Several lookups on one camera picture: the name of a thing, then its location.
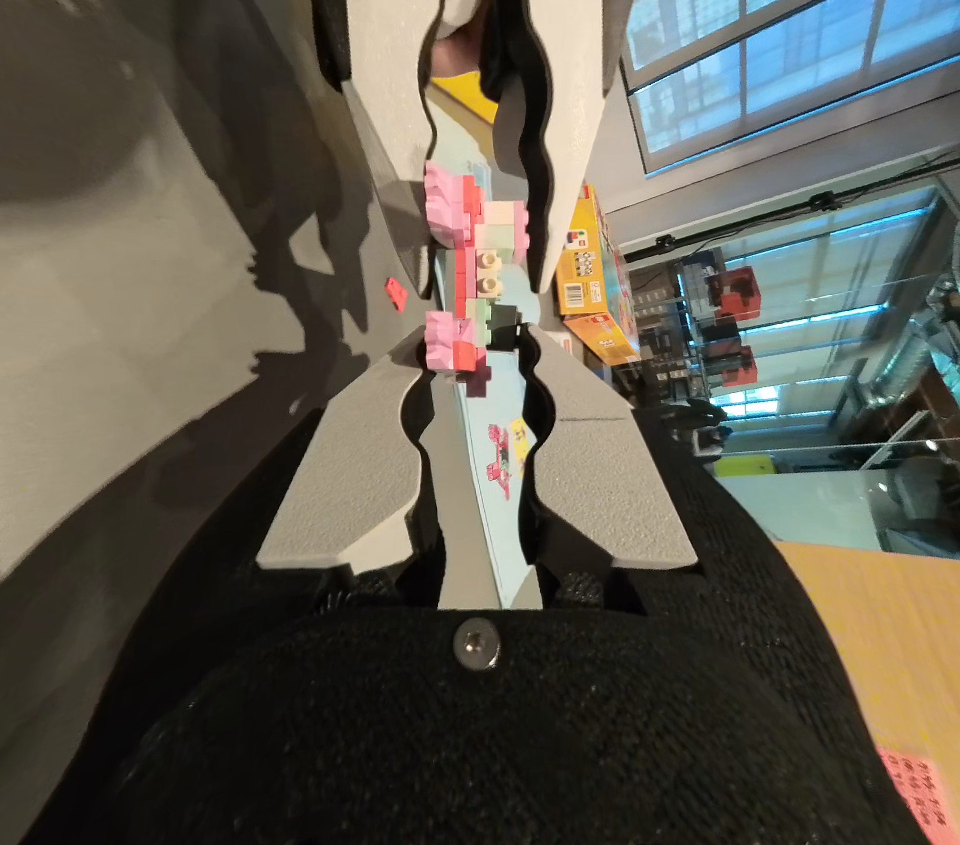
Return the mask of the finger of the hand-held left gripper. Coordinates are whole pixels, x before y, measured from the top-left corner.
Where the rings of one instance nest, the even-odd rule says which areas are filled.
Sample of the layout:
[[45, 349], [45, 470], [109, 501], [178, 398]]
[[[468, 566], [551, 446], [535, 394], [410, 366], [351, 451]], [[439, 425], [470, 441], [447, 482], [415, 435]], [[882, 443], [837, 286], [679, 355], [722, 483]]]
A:
[[436, 129], [426, 108], [429, 47], [443, 0], [345, 0], [350, 76], [342, 91], [410, 288], [431, 290], [426, 159]]
[[524, 178], [526, 263], [546, 292], [594, 147], [603, 90], [603, 0], [495, 0], [503, 72], [493, 124], [500, 171]]

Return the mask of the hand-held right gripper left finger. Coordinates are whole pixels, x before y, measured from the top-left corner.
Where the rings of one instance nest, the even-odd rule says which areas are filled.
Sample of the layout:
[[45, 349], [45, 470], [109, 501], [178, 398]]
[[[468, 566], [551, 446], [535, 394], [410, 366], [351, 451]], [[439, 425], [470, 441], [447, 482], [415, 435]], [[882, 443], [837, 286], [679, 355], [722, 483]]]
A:
[[262, 570], [364, 575], [436, 548], [422, 444], [433, 378], [421, 324], [329, 401], [257, 552]]

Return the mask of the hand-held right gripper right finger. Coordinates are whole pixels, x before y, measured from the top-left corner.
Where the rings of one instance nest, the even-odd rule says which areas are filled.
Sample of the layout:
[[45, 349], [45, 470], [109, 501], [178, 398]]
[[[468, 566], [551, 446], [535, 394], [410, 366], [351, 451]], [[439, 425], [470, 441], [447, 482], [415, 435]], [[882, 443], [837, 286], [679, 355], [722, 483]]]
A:
[[535, 324], [518, 335], [534, 434], [518, 529], [549, 572], [675, 571], [697, 554], [627, 401]]

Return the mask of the yellow plastic bin with bricks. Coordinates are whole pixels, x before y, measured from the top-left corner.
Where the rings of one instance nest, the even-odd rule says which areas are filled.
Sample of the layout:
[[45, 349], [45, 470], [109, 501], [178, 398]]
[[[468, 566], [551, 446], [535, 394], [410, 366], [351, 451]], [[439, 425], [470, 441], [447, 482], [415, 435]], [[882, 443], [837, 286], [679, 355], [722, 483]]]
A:
[[464, 109], [470, 111], [490, 127], [495, 123], [498, 103], [491, 100], [481, 88], [481, 76], [478, 70], [456, 76], [434, 77], [431, 85], [448, 96]]

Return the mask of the pink toy brick model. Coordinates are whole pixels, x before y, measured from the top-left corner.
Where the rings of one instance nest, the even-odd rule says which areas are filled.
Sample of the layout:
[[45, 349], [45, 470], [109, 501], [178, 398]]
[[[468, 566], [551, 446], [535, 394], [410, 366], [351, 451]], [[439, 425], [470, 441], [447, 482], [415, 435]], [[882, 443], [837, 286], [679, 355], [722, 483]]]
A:
[[504, 298], [505, 275], [520, 270], [530, 238], [522, 201], [494, 201], [470, 175], [433, 162], [424, 172], [426, 218], [438, 245], [440, 309], [425, 318], [425, 364], [484, 398], [493, 352], [513, 350], [522, 316]]

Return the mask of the person's left hand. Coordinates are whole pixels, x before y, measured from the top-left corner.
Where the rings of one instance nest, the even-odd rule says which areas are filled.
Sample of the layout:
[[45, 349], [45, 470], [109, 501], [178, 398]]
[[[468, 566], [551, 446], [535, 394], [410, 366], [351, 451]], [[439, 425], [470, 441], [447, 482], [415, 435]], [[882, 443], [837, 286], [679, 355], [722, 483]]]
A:
[[450, 35], [437, 39], [430, 52], [432, 79], [448, 79], [479, 71], [483, 27], [464, 24]]

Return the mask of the open light blue instruction booklet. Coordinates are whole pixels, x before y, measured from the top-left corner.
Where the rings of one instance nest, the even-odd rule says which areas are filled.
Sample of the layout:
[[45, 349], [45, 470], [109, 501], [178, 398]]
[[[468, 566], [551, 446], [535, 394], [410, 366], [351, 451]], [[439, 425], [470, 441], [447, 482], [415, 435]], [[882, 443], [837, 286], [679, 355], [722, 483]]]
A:
[[[469, 174], [496, 201], [526, 199], [524, 179], [503, 173], [495, 163], [492, 127], [450, 95], [433, 85], [428, 107], [437, 127], [433, 160], [455, 174]], [[503, 435], [522, 419], [525, 380], [514, 348], [487, 354], [490, 371], [483, 394], [471, 382], [455, 383], [461, 416], [469, 480], [479, 515], [480, 563], [466, 567], [463, 577], [453, 571], [442, 601], [466, 605], [467, 579], [492, 583], [498, 607], [535, 608], [533, 592], [522, 590], [531, 567], [522, 552], [519, 531], [522, 460], [517, 440]]]

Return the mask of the orange toy brick box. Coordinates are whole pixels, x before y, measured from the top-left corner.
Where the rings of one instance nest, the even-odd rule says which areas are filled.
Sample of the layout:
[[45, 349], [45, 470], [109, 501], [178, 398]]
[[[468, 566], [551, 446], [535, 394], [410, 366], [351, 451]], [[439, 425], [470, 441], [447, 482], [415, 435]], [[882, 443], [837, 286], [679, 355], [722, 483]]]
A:
[[555, 273], [563, 323], [609, 367], [641, 361], [629, 274], [594, 187], [582, 186]]

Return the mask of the black pole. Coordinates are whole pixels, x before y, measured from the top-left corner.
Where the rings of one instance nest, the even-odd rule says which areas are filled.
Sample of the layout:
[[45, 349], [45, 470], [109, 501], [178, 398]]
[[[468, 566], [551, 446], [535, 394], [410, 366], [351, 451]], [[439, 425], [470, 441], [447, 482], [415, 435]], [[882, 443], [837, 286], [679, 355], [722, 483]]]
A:
[[623, 259], [628, 264], [643, 263], [648, 260], [659, 261], [683, 249], [705, 248], [709, 244], [717, 241], [739, 238], [743, 234], [750, 233], [756, 228], [789, 222], [810, 215], [834, 214], [875, 193], [893, 190], [920, 179], [933, 177], [943, 172], [957, 170], [958, 168], [959, 155], [938, 155], [929, 163], [906, 169], [891, 177], [869, 181], [840, 192], [828, 189], [813, 194], [799, 203], [772, 209], [760, 215], [727, 222], [714, 227], [712, 230], [691, 232], [685, 235], [675, 235], [672, 232], [666, 233], [654, 239], [654, 243], [650, 246], [625, 251], [623, 253]]

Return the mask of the wooden book stand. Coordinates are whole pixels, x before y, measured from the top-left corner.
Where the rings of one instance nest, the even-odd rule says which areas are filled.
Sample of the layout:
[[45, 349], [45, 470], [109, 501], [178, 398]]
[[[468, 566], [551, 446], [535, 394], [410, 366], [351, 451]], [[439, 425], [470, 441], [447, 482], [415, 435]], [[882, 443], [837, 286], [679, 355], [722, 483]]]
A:
[[959, 831], [959, 563], [775, 546], [839, 652], [874, 745], [934, 764]]

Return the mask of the pink sticky note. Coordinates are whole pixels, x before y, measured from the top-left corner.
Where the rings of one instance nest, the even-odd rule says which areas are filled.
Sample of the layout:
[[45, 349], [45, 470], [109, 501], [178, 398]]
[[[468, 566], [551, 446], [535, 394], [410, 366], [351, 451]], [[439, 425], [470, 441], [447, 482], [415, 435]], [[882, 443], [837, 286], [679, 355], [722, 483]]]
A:
[[898, 794], [931, 844], [958, 844], [959, 831], [946, 787], [934, 763], [921, 755], [878, 746]]

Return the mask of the silver ceiling duct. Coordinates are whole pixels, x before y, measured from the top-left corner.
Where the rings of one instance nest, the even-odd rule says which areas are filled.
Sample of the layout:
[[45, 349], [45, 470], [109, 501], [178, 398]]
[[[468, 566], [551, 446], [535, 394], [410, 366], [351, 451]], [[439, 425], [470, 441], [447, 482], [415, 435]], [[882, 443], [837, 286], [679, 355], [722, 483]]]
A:
[[945, 396], [958, 408], [958, 282], [940, 275], [910, 314], [893, 347], [874, 374], [862, 367], [852, 377], [846, 395], [857, 411], [906, 406], [924, 389]]

